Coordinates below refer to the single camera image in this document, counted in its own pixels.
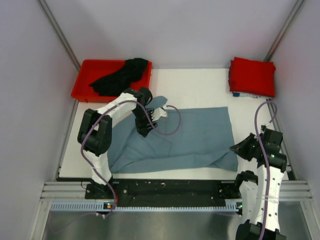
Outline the red t shirt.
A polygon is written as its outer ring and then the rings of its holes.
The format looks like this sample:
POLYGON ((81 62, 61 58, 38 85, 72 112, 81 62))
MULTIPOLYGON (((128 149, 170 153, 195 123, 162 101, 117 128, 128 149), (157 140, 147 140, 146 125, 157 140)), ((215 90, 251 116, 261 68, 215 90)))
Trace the red t shirt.
POLYGON ((233 94, 251 94, 274 98, 275 71, 273 62, 234 57, 228 70, 229 91, 233 94))

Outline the blue grey t shirt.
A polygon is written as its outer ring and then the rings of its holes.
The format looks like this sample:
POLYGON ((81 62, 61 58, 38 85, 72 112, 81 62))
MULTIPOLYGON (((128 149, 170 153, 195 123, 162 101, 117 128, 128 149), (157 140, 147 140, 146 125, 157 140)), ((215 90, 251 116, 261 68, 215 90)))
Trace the blue grey t shirt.
POLYGON ((179 169, 217 168, 236 172, 238 160, 227 107, 168 110, 157 128, 141 136, 135 116, 112 129, 107 152, 113 174, 136 174, 179 169))

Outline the red plastic bin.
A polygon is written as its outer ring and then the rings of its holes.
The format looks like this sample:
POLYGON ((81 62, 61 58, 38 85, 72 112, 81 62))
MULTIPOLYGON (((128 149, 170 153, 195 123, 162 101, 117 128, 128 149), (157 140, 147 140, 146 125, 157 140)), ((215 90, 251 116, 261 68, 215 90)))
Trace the red plastic bin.
MULTIPOLYGON (((89 84, 100 77, 114 73, 122 68, 124 63, 125 60, 84 60, 72 89, 71 97, 84 103, 108 103, 115 100, 117 96, 99 96, 89 84)), ((129 88, 134 90, 139 90, 141 87, 148 88, 150 85, 152 66, 152 62, 149 61, 142 78, 138 82, 133 82, 129 88)))

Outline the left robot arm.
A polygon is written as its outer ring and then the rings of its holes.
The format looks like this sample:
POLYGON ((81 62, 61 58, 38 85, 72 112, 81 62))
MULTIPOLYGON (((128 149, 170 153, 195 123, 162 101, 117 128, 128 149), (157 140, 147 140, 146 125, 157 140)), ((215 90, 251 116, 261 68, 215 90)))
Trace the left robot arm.
POLYGON ((97 183, 96 192, 102 198, 109 198, 114 191, 109 169, 107 151, 112 143, 112 131, 121 118, 132 112, 137 132, 146 137, 158 125, 153 119, 153 108, 146 108, 153 99, 146 87, 139 90, 126 89, 118 98, 97 110, 87 109, 82 118, 77 141, 80 153, 92 170, 92 180, 97 183))

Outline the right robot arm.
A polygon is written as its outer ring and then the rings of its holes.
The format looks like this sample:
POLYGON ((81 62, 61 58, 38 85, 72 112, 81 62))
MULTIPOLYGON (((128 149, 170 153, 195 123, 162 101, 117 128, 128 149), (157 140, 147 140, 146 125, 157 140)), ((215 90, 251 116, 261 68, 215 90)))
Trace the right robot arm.
POLYGON ((241 223, 237 240, 285 240, 279 224, 279 200, 282 180, 287 167, 287 156, 280 152, 283 134, 261 127, 259 136, 249 134, 230 147, 244 160, 256 159, 257 172, 242 171, 236 176, 234 194, 242 199, 241 223))

